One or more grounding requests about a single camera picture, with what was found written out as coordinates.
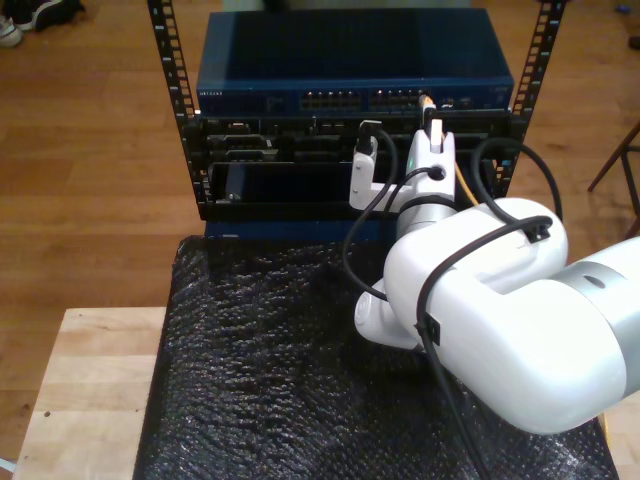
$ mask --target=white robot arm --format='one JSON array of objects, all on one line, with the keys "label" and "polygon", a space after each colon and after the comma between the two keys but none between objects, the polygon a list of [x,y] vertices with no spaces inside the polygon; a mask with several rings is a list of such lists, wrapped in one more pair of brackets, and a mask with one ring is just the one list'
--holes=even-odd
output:
[{"label": "white robot arm", "polygon": [[[437,166],[444,178],[415,176],[391,211],[426,194],[453,199],[454,137],[441,142],[434,122],[435,141],[423,130],[415,134],[407,171]],[[355,153],[355,208],[381,190],[373,183],[374,160],[375,151]],[[565,431],[640,389],[640,238],[564,267],[567,235],[553,212],[518,198],[497,203],[518,219],[550,217],[549,236],[531,243],[514,231],[448,269],[428,297],[431,340],[442,365],[509,423],[532,433]],[[423,348],[416,307],[425,280],[443,260],[503,225],[486,204],[460,213],[439,204],[402,211],[384,277],[373,286],[387,301],[360,297],[360,334]]]}]

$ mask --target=black bubble wrap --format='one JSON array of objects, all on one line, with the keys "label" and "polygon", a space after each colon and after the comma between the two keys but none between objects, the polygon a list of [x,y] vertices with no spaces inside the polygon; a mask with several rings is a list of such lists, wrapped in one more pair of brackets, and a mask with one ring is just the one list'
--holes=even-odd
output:
[{"label": "black bubble wrap", "polygon": [[[384,252],[353,251],[373,283]],[[134,478],[477,478],[423,355],[357,334],[359,293],[337,245],[185,240]],[[596,420],[530,435],[456,392],[492,478],[618,478]]]}]

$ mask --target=shoe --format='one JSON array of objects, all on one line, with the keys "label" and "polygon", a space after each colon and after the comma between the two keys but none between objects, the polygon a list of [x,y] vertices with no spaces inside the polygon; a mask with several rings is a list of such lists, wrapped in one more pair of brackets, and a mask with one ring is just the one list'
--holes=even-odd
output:
[{"label": "shoe", "polygon": [[22,32],[4,15],[0,15],[0,47],[15,47],[22,41]]},{"label": "shoe", "polygon": [[21,31],[31,30],[31,3],[29,0],[5,0],[2,13],[13,20],[13,24]]},{"label": "shoe", "polygon": [[31,9],[31,25],[36,32],[70,22],[77,12],[86,11],[80,0],[32,0]]},{"label": "shoe", "polygon": [[80,11],[85,11],[80,0],[5,0],[4,5],[4,14],[23,32],[62,25]]}]

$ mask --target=wooden table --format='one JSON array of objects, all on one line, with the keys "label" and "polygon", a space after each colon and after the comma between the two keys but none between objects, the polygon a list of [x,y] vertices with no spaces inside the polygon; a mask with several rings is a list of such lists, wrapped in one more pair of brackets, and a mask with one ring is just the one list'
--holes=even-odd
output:
[{"label": "wooden table", "polygon": [[[165,309],[67,310],[14,480],[130,480]],[[640,478],[640,395],[606,413],[623,480]]]}]

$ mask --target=blue network switch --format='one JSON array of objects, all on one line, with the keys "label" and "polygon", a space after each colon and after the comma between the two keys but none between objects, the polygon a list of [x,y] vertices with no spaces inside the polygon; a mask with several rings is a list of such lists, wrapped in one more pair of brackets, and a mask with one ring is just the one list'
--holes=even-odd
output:
[{"label": "blue network switch", "polygon": [[509,106],[513,78],[484,9],[214,13],[197,94],[204,116],[360,117]]}]

